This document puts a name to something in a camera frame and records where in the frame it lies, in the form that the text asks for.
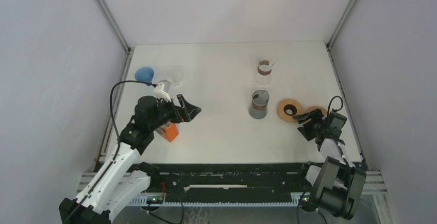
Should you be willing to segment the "wooden dripper ring holder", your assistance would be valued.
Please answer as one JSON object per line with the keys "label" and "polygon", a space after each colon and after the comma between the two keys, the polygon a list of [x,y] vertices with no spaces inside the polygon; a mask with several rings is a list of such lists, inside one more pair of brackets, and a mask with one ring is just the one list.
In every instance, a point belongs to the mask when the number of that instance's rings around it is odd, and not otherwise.
{"label": "wooden dripper ring holder", "polygon": [[281,100],[277,105],[277,115],[278,117],[287,123],[295,123],[294,116],[302,115],[304,113],[304,109],[302,105],[290,98],[286,98]]}

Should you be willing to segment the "orange coffee filter box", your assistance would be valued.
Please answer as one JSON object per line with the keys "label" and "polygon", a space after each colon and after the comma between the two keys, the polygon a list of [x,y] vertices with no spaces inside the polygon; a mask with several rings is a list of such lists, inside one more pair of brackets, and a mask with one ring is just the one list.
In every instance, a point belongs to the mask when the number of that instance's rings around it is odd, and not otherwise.
{"label": "orange coffee filter box", "polygon": [[167,123],[163,126],[160,126],[155,131],[168,142],[172,142],[176,137],[179,136],[177,125],[173,123]]}

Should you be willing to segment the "clear glass dripper cone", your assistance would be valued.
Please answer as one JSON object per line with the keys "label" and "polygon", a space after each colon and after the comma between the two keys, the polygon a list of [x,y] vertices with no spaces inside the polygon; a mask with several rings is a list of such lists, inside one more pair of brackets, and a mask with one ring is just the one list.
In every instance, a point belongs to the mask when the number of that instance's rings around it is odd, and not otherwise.
{"label": "clear glass dripper cone", "polygon": [[166,80],[168,80],[173,87],[177,87],[184,77],[184,72],[183,66],[169,66],[166,69]]}

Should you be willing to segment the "grey glass carafe brown band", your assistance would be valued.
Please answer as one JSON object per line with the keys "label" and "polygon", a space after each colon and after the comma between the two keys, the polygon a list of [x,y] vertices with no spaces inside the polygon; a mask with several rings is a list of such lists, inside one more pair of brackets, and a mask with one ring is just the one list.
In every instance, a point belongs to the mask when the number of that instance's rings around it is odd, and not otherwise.
{"label": "grey glass carafe brown band", "polygon": [[267,116],[267,105],[270,96],[267,90],[256,90],[251,96],[251,104],[248,108],[249,115],[254,119],[263,119]]}

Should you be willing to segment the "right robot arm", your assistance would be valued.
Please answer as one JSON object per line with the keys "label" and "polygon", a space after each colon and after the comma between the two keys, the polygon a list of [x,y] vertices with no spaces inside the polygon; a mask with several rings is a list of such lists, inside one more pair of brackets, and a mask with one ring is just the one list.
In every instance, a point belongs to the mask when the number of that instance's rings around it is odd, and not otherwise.
{"label": "right robot arm", "polygon": [[322,166],[309,164],[298,176],[298,186],[310,191],[308,203],[322,208],[335,217],[350,220],[354,217],[366,181],[366,172],[356,167],[346,153],[340,138],[347,118],[336,112],[323,115],[321,109],[295,115],[298,131],[307,141],[315,141],[324,157]]}

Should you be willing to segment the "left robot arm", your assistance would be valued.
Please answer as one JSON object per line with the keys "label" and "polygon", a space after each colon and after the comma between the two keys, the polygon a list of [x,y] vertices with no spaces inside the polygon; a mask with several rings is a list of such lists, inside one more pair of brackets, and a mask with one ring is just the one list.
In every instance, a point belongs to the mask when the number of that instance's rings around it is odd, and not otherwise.
{"label": "left robot arm", "polygon": [[112,223],[118,214],[139,193],[156,191],[161,185],[158,174],[142,163],[130,177],[121,179],[154,139],[161,126],[192,121],[201,108],[188,103],[178,94],[180,105],[153,96],[141,97],[134,115],[121,131],[119,142],[94,178],[73,199],[65,198],[59,205],[62,223]]}

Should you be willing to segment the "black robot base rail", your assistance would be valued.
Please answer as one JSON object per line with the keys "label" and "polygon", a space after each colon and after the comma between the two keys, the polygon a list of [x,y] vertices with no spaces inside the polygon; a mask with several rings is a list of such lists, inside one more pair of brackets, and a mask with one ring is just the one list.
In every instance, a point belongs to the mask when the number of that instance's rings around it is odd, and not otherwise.
{"label": "black robot base rail", "polygon": [[310,189],[307,163],[157,164],[132,204],[286,204]]}

